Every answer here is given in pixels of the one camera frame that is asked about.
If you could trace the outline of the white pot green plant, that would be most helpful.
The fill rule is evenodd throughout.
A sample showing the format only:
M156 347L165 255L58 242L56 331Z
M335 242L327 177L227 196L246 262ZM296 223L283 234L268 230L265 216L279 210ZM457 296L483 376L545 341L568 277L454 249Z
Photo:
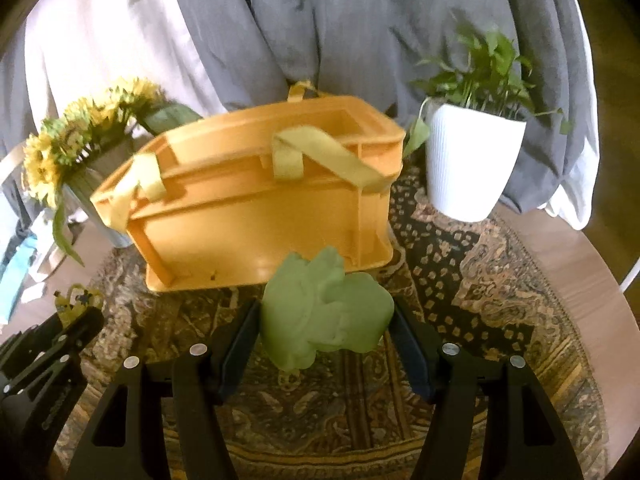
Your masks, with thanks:
M533 63L497 27L481 30L462 22L458 43L465 66L440 56L422 58L439 72L411 84L424 92L407 131L404 155L424 148L426 194L441 214L461 222L485 220L515 167L527 121L554 120L563 134L572 123L562 108L536 107L526 78Z

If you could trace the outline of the sunflower bouquet in vase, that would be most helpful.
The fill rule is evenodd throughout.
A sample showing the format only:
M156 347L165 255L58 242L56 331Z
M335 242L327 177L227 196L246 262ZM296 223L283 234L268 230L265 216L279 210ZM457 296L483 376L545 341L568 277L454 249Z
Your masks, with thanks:
M120 78L93 98L79 98L58 118L44 118L25 141L22 185L28 195L54 213L52 235L66 256L81 256L63 234L67 214L64 188L89 165L132 139L135 128L152 136L196 122L195 110L169 99L148 78Z

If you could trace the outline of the small yellow plush toy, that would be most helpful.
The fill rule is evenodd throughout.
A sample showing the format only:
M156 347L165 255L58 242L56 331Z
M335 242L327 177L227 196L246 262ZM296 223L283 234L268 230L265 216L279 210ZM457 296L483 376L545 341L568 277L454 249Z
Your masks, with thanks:
M63 328L70 326L88 308L102 309L104 305L102 292L83 284L73 284L65 294L56 290L53 296L55 310Z

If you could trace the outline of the orange plastic crate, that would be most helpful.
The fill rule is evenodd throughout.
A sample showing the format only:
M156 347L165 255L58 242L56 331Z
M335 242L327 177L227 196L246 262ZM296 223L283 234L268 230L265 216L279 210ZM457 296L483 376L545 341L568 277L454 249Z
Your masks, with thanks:
M390 187L405 133L356 96L283 102L169 130L94 191L154 292L268 281L291 254L333 247L347 271L390 261Z

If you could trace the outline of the grey curtain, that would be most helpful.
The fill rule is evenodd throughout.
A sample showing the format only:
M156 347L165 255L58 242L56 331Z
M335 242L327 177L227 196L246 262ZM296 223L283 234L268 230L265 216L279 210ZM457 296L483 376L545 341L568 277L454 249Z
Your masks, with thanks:
M535 104L562 108L572 128L531 122L503 203L544 208L583 228L591 214L599 148L592 58L577 0L178 0L225 110L284 99L309 80L353 94L406 124L420 104L411 81L429 55L462 61L457 26L497 27L533 63ZM1 55L1 147L37 123L26 84L26 21Z

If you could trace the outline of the green plush toy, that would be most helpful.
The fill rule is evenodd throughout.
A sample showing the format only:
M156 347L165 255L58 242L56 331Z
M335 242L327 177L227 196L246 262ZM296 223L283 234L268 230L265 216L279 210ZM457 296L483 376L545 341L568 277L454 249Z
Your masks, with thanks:
M311 260L292 252L267 283L260 336L279 370L306 370L318 352L375 349L395 311L392 295L366 272L345 272L333 247Z

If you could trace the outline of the blue cloth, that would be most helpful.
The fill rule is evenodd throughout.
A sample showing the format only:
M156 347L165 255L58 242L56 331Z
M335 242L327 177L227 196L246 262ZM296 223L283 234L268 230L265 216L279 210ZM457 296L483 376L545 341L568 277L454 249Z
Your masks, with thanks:
M10 318L18 296L22 290L29 268L32 266L32 258L36 252L37 239L33 235L26 237L14 256L4 269L0 286L0 322L5 326Z

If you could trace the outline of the patterned round rug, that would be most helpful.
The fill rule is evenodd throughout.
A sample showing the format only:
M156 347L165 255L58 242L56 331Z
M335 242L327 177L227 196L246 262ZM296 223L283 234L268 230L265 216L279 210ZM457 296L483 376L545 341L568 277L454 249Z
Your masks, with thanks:
M534 257L500 214L450 220L408 168L390 200L393 260L378 281L407 299L442 339L488 360L522 356L558 412L588 479L608 473L603 403L582 338ZM82 352L88 386L56 442L68 465L93 410L127 356L178 356L232 320L258 286L157 294L136 248L115 249L91 286L105 325ZM241 385L218 412L242 479L407 479L432 419L390 338L370 353L321 353L285 373L256 347Z

